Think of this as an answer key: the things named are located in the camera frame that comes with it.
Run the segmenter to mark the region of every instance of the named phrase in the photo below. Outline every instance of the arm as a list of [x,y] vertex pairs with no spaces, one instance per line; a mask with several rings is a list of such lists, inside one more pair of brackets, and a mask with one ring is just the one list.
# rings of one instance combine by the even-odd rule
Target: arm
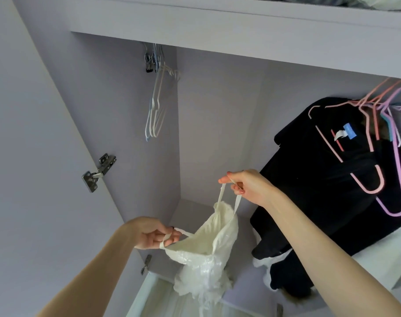
[[229,172],[219,182],[229,178],[238,183],[235,194],[268,211],[336,316],[401,316],[397,299],[256,170]]
[[98,255],[38,314],[38,317],[104,315],[133,248],[159,248],[178,241],[181,233],[158,219],[139,217],[119,227]]

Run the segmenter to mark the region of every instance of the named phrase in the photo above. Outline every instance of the wardrobe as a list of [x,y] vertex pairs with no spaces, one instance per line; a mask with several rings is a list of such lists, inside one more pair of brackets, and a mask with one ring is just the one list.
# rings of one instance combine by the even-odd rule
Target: wardrobe
[[[213,212],[218,178],[263,168],[278,150],[274,136],[307,106],[401,78],[401,12],[265,0],[13,1],[92,159],[117,156],[100,181],[123,221],[155,216],[195,232]],[[164,45],[178,77],[164,76],[164,124],[147,141],[152,43]],[[258,316],[273,316],[277,303],[288,316],[324,307],[319,295],[294,304],[264,285],[265,269],[252,265],[255,209],[240,204],[228,261],[235,284],[223,301]],[[148,255],[148,270],[173,281],[179,264],[161,250],[140,252],[135,270]]]

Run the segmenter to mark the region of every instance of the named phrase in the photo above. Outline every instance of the white tag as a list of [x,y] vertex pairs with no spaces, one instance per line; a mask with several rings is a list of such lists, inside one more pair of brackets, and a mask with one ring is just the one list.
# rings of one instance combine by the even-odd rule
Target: white tag
[[336,141],[338,138],[344,138],[347,136],[348,136],[348,134],[347,134],[346,130],[337,131],[337,133],[335,134],[335,137],[334,137],[334,141]]

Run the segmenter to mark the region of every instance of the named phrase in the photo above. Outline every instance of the black garment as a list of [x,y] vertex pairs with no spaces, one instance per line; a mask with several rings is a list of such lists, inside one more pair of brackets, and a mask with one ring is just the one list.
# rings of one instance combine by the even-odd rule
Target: black garment
[[[262,169],[261,174],[282,190],[321,230],[331,235],[363,212],[375,200],[351,177],[369,189],[379,186],[375,170],[376,153],[370,153],[362,125],[363,114],[356,107],[343,105],[345,98],[324,98],[306,108],[274,138],[280,149]],[[344,152],[334,142],[334,133],[349,123],[355,138],[339,139]],[[341,163],[318,133],[316,126],[340,155]],[[380,146],[374,146],[376,152]],[[261,207],[250,223],[261,236],[252,255],[257,259],[274,257],[290,249],[287,239],[271,216]]]
[[[379,194],[383,204],[392,213],[401,211],[401,190],[393,153],[393,145],[387,140],[381,142],[378,163],[385,174],[386,185]],[[401,217],[388,216],[377,201],[358,214],[347,225],[330,236],[349,255],[373,245],[401,227]],[[285,288],[294,297],[306,297],[313,286],[312,281],[292,251],[285,260],[271,266],[271,287]]]

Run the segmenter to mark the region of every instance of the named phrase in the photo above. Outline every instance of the person's right hand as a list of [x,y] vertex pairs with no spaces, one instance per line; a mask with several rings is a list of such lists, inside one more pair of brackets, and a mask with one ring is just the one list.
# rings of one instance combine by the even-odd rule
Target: person's right hand
[[237,183],[231,185],[231,189],[237,195],[259,206],[264,207],[267,197],[273,190],[277,190],[264,176],[258,171],[250,169],[240,172],[227,172],[227,175],[218,180],[219,183],[230,183],[231,179]]

